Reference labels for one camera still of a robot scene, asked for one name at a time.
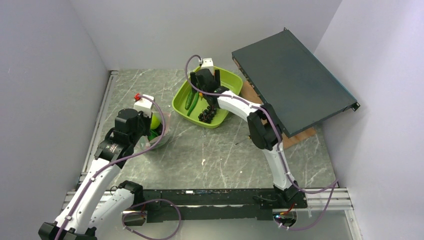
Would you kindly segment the green plastic tray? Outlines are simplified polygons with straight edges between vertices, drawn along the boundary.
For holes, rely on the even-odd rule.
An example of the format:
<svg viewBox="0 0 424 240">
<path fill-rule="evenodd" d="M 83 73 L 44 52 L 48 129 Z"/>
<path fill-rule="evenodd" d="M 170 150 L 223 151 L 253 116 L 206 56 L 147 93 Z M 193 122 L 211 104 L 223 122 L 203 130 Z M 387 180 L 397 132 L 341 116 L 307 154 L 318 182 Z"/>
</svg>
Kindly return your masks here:
<svg viewBox="0 0 424 240">
<path fill-rule="evenodd" d="M 237 74 L 230 72 L 226 69 L 223 69 L 221 67 L 215 66 L 214 69 L 220 71 L 221 85 L 228 88 L 233 93 L 239 95 L 243 87 L 242 78 L 238 76 Z M 210 123 L 201 122 L 199 121 L 198 116 L 207 108 L 208 103 L 204 98 L 199 97 L 196 106 L 192 110 L 190 116 L 188 116 L 187 114 L 189 110 L 185 109 L 185 106 L 186 106 L 187 96 L 189 92 L 191 91 L 191 88 L 192 87 L 190 86 L 190 84 L 187 82 L 187 79 L 185 78 L 182 86 L 179 88 L 179 90 L 177 91 L 177 93 L 174 95 L 172 99 L 171 105 L 173 109 L 178 114 L 180 114 L 184 119 L 186 119 L 187 121 L 195 125 L 198 125 L 207 129 L 217 128 L 227 117 L 229 111 L 224 109 L 218 109 Z"/>
</svg>

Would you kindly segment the white green toy leek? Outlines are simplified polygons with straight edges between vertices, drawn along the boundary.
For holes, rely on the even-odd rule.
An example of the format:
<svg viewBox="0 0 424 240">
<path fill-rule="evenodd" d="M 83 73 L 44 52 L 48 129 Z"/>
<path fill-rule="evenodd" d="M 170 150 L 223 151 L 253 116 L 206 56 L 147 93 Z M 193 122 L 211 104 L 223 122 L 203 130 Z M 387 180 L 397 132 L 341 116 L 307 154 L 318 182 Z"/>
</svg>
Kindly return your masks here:
<svg viewBox="0 0 424 240">
<path fill-rule="evenodd" d="M 147 137 L 149 142 L 152 142 L 155 138 L 159 137 L 162 134 L 162 129 L 150 129 L 150 135 Z"/>
</svg>

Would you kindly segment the clear zip top bag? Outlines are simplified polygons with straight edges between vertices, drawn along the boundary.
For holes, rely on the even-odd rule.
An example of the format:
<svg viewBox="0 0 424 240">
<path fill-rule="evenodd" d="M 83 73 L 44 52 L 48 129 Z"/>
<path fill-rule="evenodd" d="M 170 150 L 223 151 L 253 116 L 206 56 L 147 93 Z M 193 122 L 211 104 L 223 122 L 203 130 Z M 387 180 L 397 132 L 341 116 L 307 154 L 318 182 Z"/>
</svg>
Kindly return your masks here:
<svg viewBox="0 0 424 240">
<path fill-rule="evenodd" d="M 162 121 L 162 117 L 158 111 L 152 113 L 150 135 L 142 136 L 139 140 L 139 146 L 142 150 L 148 149 L 153 145 L 155 145 L 153 149 L 160 148 L 169 140 L 171 136 L 171 113 L 164 112 L 162 115 L 164 121 Z"/>
</svg>

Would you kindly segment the green toy apple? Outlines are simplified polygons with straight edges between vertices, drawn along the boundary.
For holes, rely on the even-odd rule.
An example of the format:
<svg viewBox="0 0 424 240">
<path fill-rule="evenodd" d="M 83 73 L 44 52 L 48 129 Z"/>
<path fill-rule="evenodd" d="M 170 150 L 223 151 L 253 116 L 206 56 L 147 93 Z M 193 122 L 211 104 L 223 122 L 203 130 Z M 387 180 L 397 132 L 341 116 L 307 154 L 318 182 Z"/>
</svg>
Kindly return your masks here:
<svg viewBox="0 0 424 240">
<path fill-rule="evenodd" d="M 162 124 L 161 116 L 157 117 L 155 113 L 151 116 L 150 129 L 156 130 Z"/>
</svg>

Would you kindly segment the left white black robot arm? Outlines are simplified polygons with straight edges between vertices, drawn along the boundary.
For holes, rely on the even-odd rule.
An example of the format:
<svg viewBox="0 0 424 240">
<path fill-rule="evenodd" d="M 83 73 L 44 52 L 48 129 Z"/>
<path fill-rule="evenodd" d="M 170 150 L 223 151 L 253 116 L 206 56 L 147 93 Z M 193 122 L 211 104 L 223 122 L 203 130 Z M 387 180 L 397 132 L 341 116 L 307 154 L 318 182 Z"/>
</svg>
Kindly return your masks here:
<svg viewBox="0 0 424 240">
<path fill-rule="evenodd" d="M 152 117 L 153 111 L 145 107 L 118 112 L 114 127 L 98 145 L 87 176 L 75 195 L 52 223 L 44 222 L 39 228 L 42 240 L 96 240 L 110 216 L 143 205 L 143 187 L 131 181 L 122 183 L 102 206 L 98 203 L 134 153 L 140 138 L 150 135 Z"/>
</svg>

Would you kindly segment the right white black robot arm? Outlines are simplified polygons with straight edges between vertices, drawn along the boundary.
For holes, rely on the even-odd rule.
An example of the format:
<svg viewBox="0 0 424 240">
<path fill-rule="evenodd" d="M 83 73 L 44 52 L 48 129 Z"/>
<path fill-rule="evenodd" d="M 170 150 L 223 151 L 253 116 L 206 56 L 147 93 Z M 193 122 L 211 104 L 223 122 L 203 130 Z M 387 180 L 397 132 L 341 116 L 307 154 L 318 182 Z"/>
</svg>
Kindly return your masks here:
<svg viewBox="0 0 424 240">
<path fill-rule="evenodd" d="M 186 77 L 190 85 L 202 93 L 209 105 L 227 110 L 247 122 L 251 141 L 262 150 L 271 169 L 276 203 L 287 208 L 296 198 L 303 200 L 305 195 L 296 188 L 296 181 L 284 157 L 282 133 L 272 123 L 275 116 L 272 106 L 253 103 L 238 96 L 221 86 L 207 68 L 191 72 Z"/>
</svg>

